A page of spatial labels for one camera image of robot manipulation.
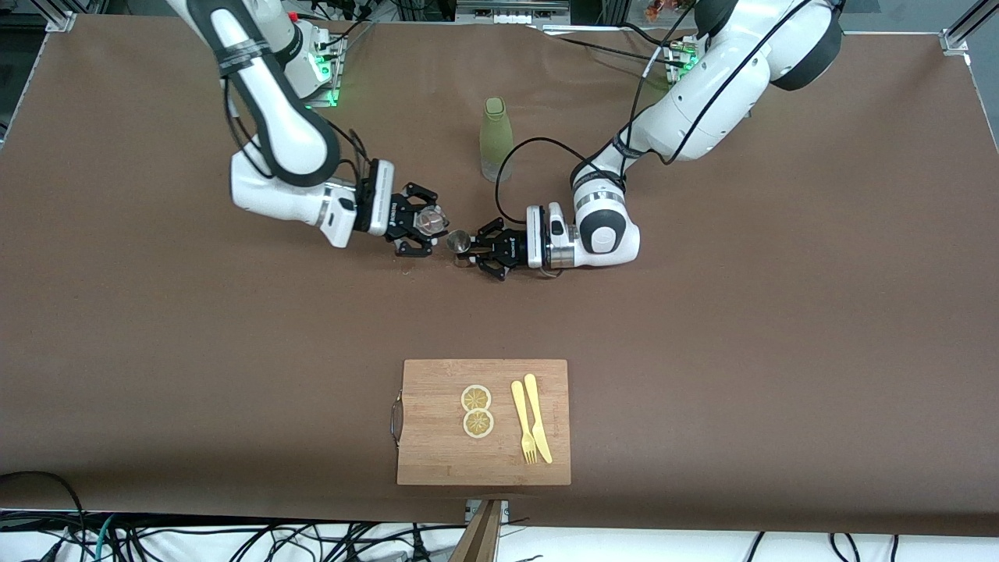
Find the fork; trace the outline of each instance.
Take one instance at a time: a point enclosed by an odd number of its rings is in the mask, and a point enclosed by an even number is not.
[[[530,427],[527,425],[527,404],[523,399],[523,383],[516,380],[509,385],[510,390],[513,391],[513,403],[516,404],[516,417],[520,418],[520,431],[523,435],[520,437],[520,449],[523,450],[523,460],[527,464],[534,464],[537,462],[537,446],[534,444],[534,438],[530,435]]]

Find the bottle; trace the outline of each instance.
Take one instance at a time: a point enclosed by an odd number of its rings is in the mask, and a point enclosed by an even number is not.
[[[479,151],[482,156],[483,175],[491,182],[497,181],[503,158],[513,150],[513,129],[509,126],[506,116],[506,104],[502,98],[486,100],[483,111],[483,127],[479,131]],[[510,162],[502,169],[499,181],[509,179]]]

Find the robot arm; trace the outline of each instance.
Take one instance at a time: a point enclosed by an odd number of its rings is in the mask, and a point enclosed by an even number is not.
[[[411,185],[393,195],[395,167],[385,160],[372,160],[360,184],[335,176],[342,160],[334,128],[300,100],[330,79],[313,54],[324,38],[330,42],[326,30],[294,23],[279,0],[169,2],[212,48],[223,82],[236,87],[257,123],[232,158],[237,206],[317,226],[338,248],[361,230],[395,242],[399,255],[431,253],[447,233],[436,194]]]
[[[497,249],[496,237],[505,243],[517,236],[510,229],[498,234],[495,224],[465,244],[453,243],[460,257],[500,279],[515,265],[550,271],[635,259],[640,234],[624,204],[623,172],[648,152],[670,160],[704,156],[743,119],[768,83],[800,88],[824,72],[839,51],[842,31],[829,0],[701,0],[695,11],[698,29],[709,40],[703,58],[575,168],[575,223],[566,220],[558,203],[549,203],[547,212],[534,205],[527,208],[522,259],[513,265],[507,259],[501,268],[486,263]]]

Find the fake lemon slice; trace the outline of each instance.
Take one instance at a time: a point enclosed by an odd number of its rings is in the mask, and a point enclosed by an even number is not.
[[[490,389],[481,384],[474,384],[462,392],[462,407],[465,408],[466,412],[476,408],[486,410],[492,404],[493,395],[490,394]]]
[[[474,408],[465,414],[465,421],[462,425],[469,437],[482,439],[493,431],[493,414],[484,408]]]

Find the wooden cutting board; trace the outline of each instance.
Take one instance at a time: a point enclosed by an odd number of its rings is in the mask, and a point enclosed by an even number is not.
[[[540,454],[528,465],[520,451],[520,423],[510,383],[537,379],[541,422],[551,464]],[[462,393],[487,387],[493,431],[466,434]],[[568,368],[562,359],[412,359],[403,371],[402,431],[397,482],[424,486],[558,486],[571,483]],[[534,419],[527,406],[527,420]]]

